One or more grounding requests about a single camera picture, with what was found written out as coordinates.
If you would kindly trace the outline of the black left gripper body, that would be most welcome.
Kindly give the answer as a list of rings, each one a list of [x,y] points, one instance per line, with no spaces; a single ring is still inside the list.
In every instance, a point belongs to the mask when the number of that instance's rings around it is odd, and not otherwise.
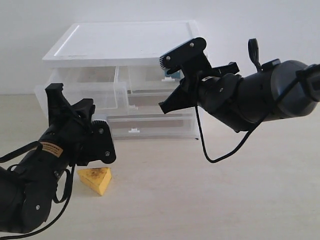
[[[12,152],[26,154],[9,170],[11,185],[56,185],[65,169],[78,161],[93,136],[93,123],[83,119],[56,119],[36,141]]]

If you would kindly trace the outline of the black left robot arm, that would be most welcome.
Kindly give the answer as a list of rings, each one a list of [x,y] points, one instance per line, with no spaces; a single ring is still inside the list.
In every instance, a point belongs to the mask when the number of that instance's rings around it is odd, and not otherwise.
[[[0,169],[0,230],[27,234],[44,223],[52,203],[70,198],[74,168],[90,136],[96,106],[91,98],[71,105],[62,83],[45,88],[48,128],[42,136],[0,158],[1,163],[23,156]]]

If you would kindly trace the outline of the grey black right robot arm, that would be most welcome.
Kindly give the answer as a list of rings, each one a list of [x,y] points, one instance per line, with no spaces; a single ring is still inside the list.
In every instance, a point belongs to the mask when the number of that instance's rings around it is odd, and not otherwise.
[[[200,71],[183,79],[159,103],[163,113],[199,106],[235,132],[264,122],[304,117],[320,101],[320,66],[297,60],[270,61],[262,71],[243,77],[236,64]]]

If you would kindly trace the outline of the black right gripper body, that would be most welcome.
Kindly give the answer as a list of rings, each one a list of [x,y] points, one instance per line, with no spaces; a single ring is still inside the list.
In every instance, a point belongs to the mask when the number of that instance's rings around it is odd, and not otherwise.
[[[179,85],[179,109],[201,107],[204,110],[228,109],[233,104],[240,75],[235,62],[197,72]]]

